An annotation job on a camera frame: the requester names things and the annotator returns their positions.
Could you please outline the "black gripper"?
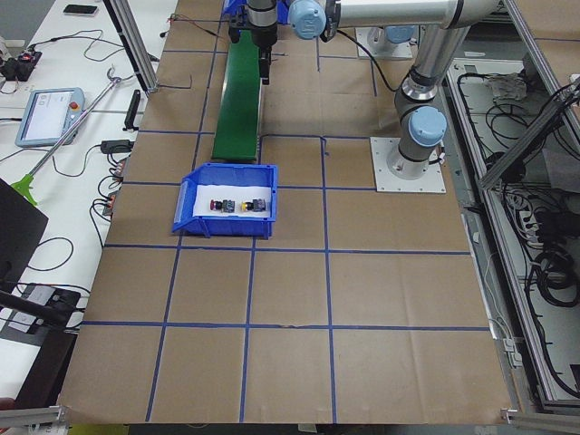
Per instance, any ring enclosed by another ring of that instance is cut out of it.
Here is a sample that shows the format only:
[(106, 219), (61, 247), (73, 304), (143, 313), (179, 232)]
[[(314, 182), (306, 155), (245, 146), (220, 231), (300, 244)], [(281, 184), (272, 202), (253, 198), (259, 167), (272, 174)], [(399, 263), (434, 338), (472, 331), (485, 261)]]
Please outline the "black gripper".
[(248, 25), (252, 41), (259, 47), (259, 76), (262, 84), (270, 83), (271, 47), (277, 42), (277, 1), (248, 0)]

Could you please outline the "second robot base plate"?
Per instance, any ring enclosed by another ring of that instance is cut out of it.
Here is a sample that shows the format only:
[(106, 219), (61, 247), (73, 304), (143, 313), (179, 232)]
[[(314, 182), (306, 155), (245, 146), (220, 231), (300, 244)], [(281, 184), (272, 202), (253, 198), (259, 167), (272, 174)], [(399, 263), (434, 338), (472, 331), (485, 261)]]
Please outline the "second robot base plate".
[(417, 25), (384, 27), (356, 27), (356, 40), (362, 45), (358, 48), (359, 58), (368, 58), (363, 50), (367, 49), (376, 59), (408, 60), (412, 58), (411, 39), (415, 36)]

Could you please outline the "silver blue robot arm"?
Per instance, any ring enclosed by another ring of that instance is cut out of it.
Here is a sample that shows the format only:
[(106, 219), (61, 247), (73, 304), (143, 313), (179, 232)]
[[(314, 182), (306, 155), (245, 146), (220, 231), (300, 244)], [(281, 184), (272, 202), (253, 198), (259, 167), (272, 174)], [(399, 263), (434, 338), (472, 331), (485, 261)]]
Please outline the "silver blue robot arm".
[(288, 22), (305, 40), (330, 41), (344, 27), (425, 24), (429, 27), (416, 60), (395, 92), (401, 138), (388, 155), (389, 170), (418, 179), (447, 129), (445, 116), (430, 105), (469, 23), (463, 1), (293, 1)]

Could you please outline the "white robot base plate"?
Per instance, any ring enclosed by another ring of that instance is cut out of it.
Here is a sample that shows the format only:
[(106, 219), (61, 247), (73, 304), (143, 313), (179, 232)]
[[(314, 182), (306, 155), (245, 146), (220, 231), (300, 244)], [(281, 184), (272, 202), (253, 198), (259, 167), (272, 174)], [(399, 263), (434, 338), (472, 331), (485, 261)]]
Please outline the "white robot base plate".
[(399, 138), (370, 137), (376, 190), (380, 193), (445, 194), (446, 187), (439, 163), (427, 163), (418, 179), (402, 179), (389, 167), (388, 157)]

